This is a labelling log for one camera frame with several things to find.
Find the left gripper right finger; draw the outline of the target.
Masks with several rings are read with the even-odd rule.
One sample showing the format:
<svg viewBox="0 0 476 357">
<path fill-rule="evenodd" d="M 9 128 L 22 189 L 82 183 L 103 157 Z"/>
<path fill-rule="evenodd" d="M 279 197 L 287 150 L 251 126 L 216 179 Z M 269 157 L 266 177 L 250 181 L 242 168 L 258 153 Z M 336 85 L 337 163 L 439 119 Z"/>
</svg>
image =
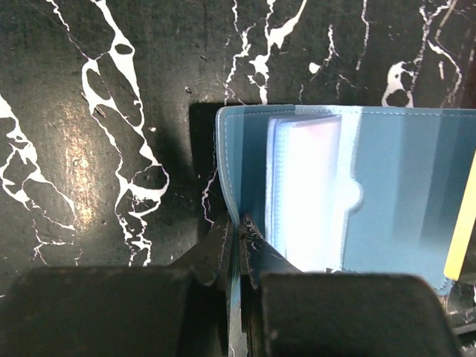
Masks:
<svg viewBox="0 0 476 357">
<path fill-rule="evenodd" d="M 250 356 L 459 356 L 440 301 L 405 274 L 303 273 L 244 216 L 242 329 Z"/>
</svg>

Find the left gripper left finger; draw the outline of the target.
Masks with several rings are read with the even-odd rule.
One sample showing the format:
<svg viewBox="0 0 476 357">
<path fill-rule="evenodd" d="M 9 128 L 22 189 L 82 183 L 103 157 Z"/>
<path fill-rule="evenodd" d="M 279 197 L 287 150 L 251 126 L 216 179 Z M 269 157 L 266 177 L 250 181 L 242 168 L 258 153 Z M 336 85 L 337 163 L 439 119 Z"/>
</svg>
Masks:
<svg viewBox="0 0 476 357">
<path fill-rule="evenodd" d="M 233 222 L 168 266 L 35 268 L 1 303 L 3 356 L 226 356 Z"/>
</svg>

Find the blue card holder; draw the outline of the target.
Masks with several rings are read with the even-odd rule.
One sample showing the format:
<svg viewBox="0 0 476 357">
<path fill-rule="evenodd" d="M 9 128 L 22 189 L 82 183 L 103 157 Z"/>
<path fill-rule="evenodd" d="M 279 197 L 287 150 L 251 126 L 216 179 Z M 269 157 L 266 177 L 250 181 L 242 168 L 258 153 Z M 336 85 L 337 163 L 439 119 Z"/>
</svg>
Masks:
<svg viewBox="0 0 476 357">
<path fill-rule="evenodd" d="M 439 295 L 475 153 L 475 111 L 229 106 L 216 114 L 231 218 L 301 271 L 412 274 Z"/>
</svg>

